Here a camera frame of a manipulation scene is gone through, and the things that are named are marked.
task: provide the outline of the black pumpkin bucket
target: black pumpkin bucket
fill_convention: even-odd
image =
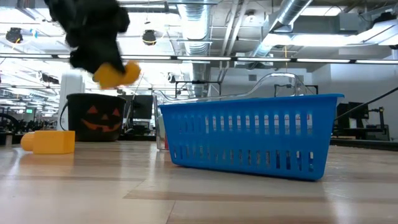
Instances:
[[[67,95],[61,117],[68,107],[69,131],[75,131],[76,141],[115,141],[121,134],[125,104],[117,96],[73,93]]]

